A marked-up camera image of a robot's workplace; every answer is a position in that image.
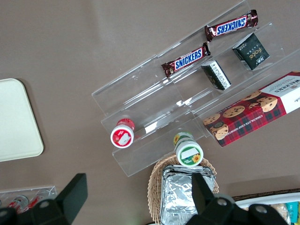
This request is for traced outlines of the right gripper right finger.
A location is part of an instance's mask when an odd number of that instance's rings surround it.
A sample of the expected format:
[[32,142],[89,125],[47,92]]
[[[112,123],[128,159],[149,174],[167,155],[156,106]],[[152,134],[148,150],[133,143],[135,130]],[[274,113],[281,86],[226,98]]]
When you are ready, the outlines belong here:
[[213,194],[199,173],[192,174],[192,198],[197,210],[192,225],[244,224],[244,213],[235,201],[224,194]]

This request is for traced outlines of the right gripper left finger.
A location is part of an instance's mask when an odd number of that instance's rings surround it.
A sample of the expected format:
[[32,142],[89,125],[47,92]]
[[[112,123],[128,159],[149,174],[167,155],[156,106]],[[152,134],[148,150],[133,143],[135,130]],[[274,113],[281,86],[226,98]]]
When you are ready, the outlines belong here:
[[87,175],[78,173],[54,199],[44,199],[17,216],[19,225],[70,225],[88,197]]

